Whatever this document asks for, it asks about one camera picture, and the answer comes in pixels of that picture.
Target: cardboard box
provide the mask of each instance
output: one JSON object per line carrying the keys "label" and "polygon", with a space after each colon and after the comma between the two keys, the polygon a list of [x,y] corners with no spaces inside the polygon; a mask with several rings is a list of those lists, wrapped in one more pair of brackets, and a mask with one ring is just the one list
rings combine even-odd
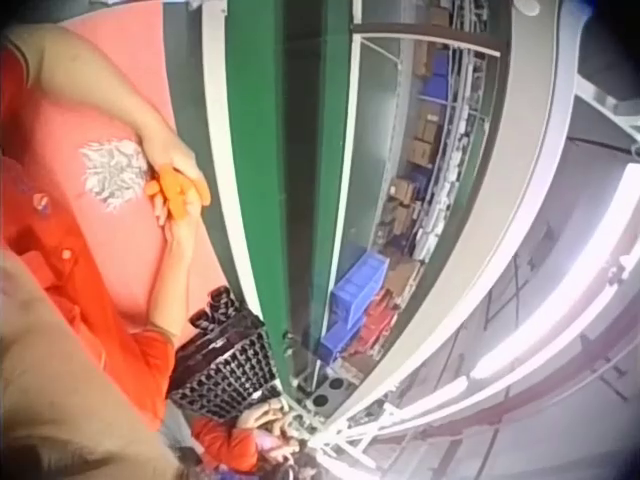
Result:
{"label": "cardboard box", "polygon": [[446,8],[431,7],[427,19],[431,25],[451,27],[451,12]]}
{"label": "cardboard box", "polygon": [[405,258],[393,269],[389,269],[384,281],[385,288],[391,290],[395,298],[402,297],[412,278],[417,275],[420,262]]}
{"label": "cardboard box", "polygon": [[415,195],[415,185],[410,180],[404,178],[394,178],[389,188],[389,195],[408,205],[413,201]]}
{"label": "cardboard box", "polygon": [[409,161],[423,167],[431,167],[431,152],[433,145],[421,140],[413,140],[411,142],[411,152],[409,153]]}
{"label": "cardboard box", "polygon": [[420,113],[418,118],[420,120],[440,123],[442,120],[443,111],[444,111],[443,105],[426,100],[420,104]]}
{"label": "cardboard box", "polygon": [[418,120],[418,132],[416,137],[431,144],[436,143],[438,127],[438,123],[433,122],[428,118],[421,118]]}
{"label": "cardboard box", "polygon": [[393,234],[402,235],[411,226],[411,207],[400,206],[396,209],[395,222],[393,223]]}
{"label": "cardboard box", "polygon": [[428,69],[429,60],[429,42],[415,42],[413,49],[413,74],[418,77],[427,77],[430,75]]}

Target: white metal frame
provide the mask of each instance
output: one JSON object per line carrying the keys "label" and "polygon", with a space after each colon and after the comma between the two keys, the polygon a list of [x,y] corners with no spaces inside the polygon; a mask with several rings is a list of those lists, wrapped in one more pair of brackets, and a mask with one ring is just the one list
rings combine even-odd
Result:
{"label": "white metal frame", "polygon": [[[553,92],[558,8],[553,0],[537,17],[513,12],[501,129],[469,221],[412,323],[328,419],[328,428],[338,427],[433,354],[478,305],[531,226],[562,149],[539,156]],[[569,108],[566,125],[570,114]]]}

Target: blue plastic bin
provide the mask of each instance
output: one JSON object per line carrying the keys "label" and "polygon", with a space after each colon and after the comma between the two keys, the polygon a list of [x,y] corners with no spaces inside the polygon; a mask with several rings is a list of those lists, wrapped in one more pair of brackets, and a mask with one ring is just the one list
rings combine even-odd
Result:
{"label": "blue plastic bin", "polygon": [[322,337],[318,345],[318,358],[327,365],[331,365],[338,355],[353,341],[358,335],[365,316],[361,315],[351,325],[338,322]]}
{"label": "blue plastic bin", "polygon": [[449,75],[449,52],[438,49],[433,56],[433,73],[447,77]]}
{"label": "blue plastic bin", "polygon": [[365,253],[333,287],[331,319],[351,327],[367,309],[384,283],[389,259],[376,252]]}
{"label": "blue plastic bin", "polygon": [[432,77],[425,79],[422,87],[422,95],[446,102],[448,98],[448,89],[449,82],[447,81],[447,77],[442,75],[433,75]]}

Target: hand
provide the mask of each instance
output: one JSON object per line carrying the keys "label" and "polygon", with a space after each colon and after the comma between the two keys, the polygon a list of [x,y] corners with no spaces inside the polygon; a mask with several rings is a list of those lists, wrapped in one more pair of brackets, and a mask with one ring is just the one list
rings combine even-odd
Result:
{"label": "hand", "polygon": [[255,429],[261,427],[265,423],[278,420],[282,418],[282,416],[282,411],[271,409],[269,402],[262,403],[242,413],[236,422],[236,427]]}
{"label": "hand", "polygon": [[162,175],[167,167],[182,172],[193,182],[200,202],[206,206],[211,203],[211,192],[204,175],[198,168],[196,157],[191,149],[169,128],[168,125],[156,126],[140,134],[142,148],[151,166],[158,172],[158,181],[165,192],[178,188],[173,185],[175,178]]}
{"label": "hand", "polygon": [[200,197],[195,190],[190,190],[185,194],[186,215],[179,219],[169,216],[167,205],[162,201],[161,195],[156,195],[153,199],[154,212],[158,218],[158,224],[164,226],[164,234],[169,248],[190,262],[195,251],[196,237],[200,225],[200,212],[202,210]]}

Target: orange object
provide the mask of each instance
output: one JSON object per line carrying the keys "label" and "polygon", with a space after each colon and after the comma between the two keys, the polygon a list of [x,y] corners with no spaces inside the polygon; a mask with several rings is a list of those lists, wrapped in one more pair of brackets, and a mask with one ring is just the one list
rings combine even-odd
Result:
{"label": "orange object", "polygon": [[253,430],[230,428],[223,423],[199,417],[191,428],[204,448],[203,462],[209,468],[225,465],[239,473],[255,472],[258,466],[258,447]]}
{"label": "orange object", "polygon": [[[26,75],[16,51],[5,48],[0,59],[2,128],[7,115],[19,109],[16,101],[26,90]],[[23,258],[89,354],[145,416],[150,427],[158,428],[174,364],[173,343],[155,330],[129,332],[73,214],[32,181],[18,163],[3,157],[1,166],[3,245]]]}
{"label": "orange object", "polygon": [[211,194],[204,181],[193,181],[171,165],[162,165],[158,168],[157,174],[157,179],[148,182],[144,191],[149,197],[161,194],[173,218],[180,220],[187,215],[185,195],[194,188],[203,205],[211,203]]}

